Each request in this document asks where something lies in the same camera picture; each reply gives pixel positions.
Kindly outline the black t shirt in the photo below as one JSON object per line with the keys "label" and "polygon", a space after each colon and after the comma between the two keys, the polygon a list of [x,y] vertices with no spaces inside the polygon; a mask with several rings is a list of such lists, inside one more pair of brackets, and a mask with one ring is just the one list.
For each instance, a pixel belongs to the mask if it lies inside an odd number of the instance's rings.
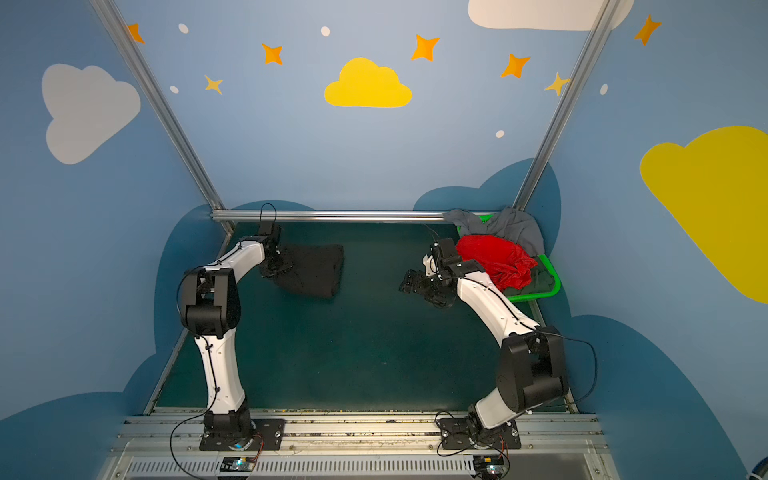
{"label": "black t shirt", "polygon": [[296,295],[330,299],[340,288],[344,248],[339,244],[288,244],[282,248],[291,266],[274,283]]}

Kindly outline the red t shirt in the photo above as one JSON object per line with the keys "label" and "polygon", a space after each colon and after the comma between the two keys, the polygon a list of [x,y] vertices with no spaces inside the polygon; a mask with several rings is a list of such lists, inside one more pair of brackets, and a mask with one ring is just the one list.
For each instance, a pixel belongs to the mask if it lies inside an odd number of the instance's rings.
{"label": "red t shirt", "polygon": [[527,287],[538,265],[521,246],[496,236],[466,235],[456,248],[464,261],[477,261],[501,291]]}

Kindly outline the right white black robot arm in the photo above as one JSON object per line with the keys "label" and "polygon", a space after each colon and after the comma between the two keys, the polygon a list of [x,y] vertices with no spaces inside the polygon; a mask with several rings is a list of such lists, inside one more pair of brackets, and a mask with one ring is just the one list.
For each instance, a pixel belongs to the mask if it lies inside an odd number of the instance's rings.
{"label": "right white black robot arm", "polygon": [[450,238],[433,242],[422,263],[421,271],[406,272],[400,291],[439,308],[462,301],[500,348],[495,388],[469,409],[475,432],[496,429],[569,392],[564,338],[556,328],[540,325],[514,306],[477,261],[460,257]]}

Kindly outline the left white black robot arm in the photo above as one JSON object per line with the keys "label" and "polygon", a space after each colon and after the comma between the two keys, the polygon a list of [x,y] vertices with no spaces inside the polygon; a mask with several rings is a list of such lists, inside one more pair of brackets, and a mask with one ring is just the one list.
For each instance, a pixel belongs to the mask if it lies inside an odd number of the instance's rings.
{"label": "left white black robot arm", "polygon": [[255,420],[242,387],[236,358],[241,320],[239,281],[261,267],[272,276],[290,264],[278,241],[249,236],[214,262],[186,272],[177,293],[182,327],[200,352],[207,386],[202,451],[277,451],[285,421]]}

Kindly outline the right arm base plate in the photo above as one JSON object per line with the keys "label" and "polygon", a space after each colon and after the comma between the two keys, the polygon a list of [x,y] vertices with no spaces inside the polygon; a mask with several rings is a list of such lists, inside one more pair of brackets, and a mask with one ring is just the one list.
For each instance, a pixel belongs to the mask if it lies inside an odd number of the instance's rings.
{"label": "right arm base plate", "polygon": [[521,438],[514,421],[486,429],[478,420],[468,417],[439,417],[435,424],[440,433],[437,449],[443,453],[466,450],[516,450]]}

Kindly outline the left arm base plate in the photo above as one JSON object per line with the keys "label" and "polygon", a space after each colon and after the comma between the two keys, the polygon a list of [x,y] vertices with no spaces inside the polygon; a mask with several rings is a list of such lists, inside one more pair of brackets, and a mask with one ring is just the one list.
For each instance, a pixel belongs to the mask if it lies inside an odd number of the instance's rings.
{"label": "left arm base plate", "polygon": [[257,418],[245,434],[204,433],[200,451],[253,452],[278,451],[284,437],[286,421],[281,418]]}

